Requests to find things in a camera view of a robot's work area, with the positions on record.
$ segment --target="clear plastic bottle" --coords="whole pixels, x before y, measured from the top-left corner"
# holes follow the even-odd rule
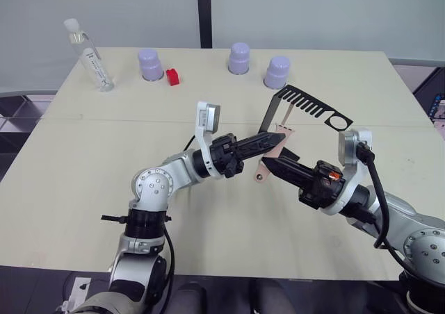
[[[79,56],[81,63],[95,85],[102,92],[112,90],[114,83],[105,70],[96,47],[88,35],[80,29],[78,21],[76,19],[68,19],[63,24],[70,32],[70,42],[74,51]]]

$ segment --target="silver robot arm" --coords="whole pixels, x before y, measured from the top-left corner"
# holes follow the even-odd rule
[[[379,238],[385,212],[376,183],[367,188],[360,185],[368,174],[360,153],[371,147],[370,131],[350,130],[339,134],[343,170],[321,160],[314,169],[308,168],[298,163],[298,156],[276,151],[280,147],[269,153],[275,152],[278,157],[263,157],[261,161],[275,176],[300,188],[301,202],[328,215],[341,213],[355,228]],[[415,313],[445,313],[445,221],[421,215],[387,192],[382,195],[387,202],[389,226],[383,243],[405,270],[400,281],[407,288],[407,303]]]
[[[203,182],[206,177],[232,177],[243,170],[243,160],[270,151],[284,134],[258,133],[237,141],[231,133],[212,140],[218,129],[220,106],[199,102],[195,124],[197,151],[189,149],[167,158],[162,165],[135,175],[134,199],[127,216],[103,215],[103,220],[126,224],[120,236],[107,292],[98,293],[72,313],[149,313],[168,283],[163,251],[168,232],[164,223],[173,194]]]

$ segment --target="black bracket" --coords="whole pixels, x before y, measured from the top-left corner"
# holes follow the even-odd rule
[[[261,123],[261,126],[259,128],[259,132],[264,132],[269,129],[269,126],[272,123],[272,119],[277,112],[281,100],[285,100],[290,104],[295,105],[295,107],[304,110],[306,113],[309,113],[315,118],[319,118],[325,112],[332,111],[333,113],[328,117],[327,120],[325,120],[325,124],[333,128],[335,131],[344,131],[353,123],[351,119],[347,118],[345,115],[342,115],[341,113],[333,109],[333,107],[325,104],[324,102],[307,94],[306,92],[303,92],[297,87],[286,85],[281,90],[276,92],[275,95],[272,97],[266,114],[264,115],[263,122]],[[335,117],[342,118],[345,121],[346,126],[335,126],[331,122],[331,119]]]
[[[122,215],[120,217],[115,217],[114,215],[102,215],[100,220],[106,220],[107,222],[118,222],[119,224],[126,224],[128,222],[128,217]]]

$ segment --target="floor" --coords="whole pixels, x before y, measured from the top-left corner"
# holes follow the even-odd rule
[[[69,297],[76,276],[92,278],[88,297],[105,291],[108,273],[70,272],[0,266],[2,314],[52,314]],[[206,289],[208,313],[248,314],[249,278],[216,276],[175,276],[174,290],[187,282]],[[297,313],[383,314],[404,313],[397,282],[383,288],[365,281],[299,281],[276,279]],[[163,299],[154,308],[158,313]]]

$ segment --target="white table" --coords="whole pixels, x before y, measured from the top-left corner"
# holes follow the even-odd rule
[[[101,214],[125,215],[132,176],[182,150],[193,134],[199,99],[222,104],[218,134],[244,138],[257,132],[274,93],[262,85],[259,65],[251,67],[251,76],[232,76],[225,71],[226,51],[178,49],[176,57],[172,49],[159,49],[164,68],[174,62],[171,66],[182,77],[181,85],[169,87],[166,80],[138,81],[136,52],[102,51],[116,76],[118,87],[112,93],[92,90],[76,66],[0,182],[0,214],[5,216],[0,223],[0,265],[105,271],[124,227],[101,221]],[[445,218],[442,140],[381,53],[268,50],[252,51],[252,61],[267,63],[277,53],[292,61],[290,83],[373,131],[386,191],[420,213]],[[193,74],[194,65],[200,66],[195,60],[204,57],[211,64]],[[223,63],[216,67],[219,60]],[[318,78],[307,64],[317,60],[324,67]],[[185,62],[189,66],[179,65]],[[380,79],[375,71],[381,72]],[[300,83],[294,78],[297,72]],[[202,80],[213,85],[209,88]],[[329,81],[335,81],[329,92],[319,90]],[[378,86],[373,93],[371,85]],[[366,95],[369,102],[358,101]],[[370,105],[377,100],[381,106],[372,116]],[[146,112],[141,106],[145,102]],[[301,156],[300,162],[311,167],[318,159],[339,164],[337,133],[323,121],[294,110],[288,123],[296,132],[287,147]],[[255,183],[258,159],[247,160],[244,172],[234,179],[208,179],[173,197],[168,228],[178,274],[397,278],[401,269],[390,255],[374,249],[374,239],[349,226],[344,217],[329,217],[301,204],[298,189],[273,176],[263,185]]]

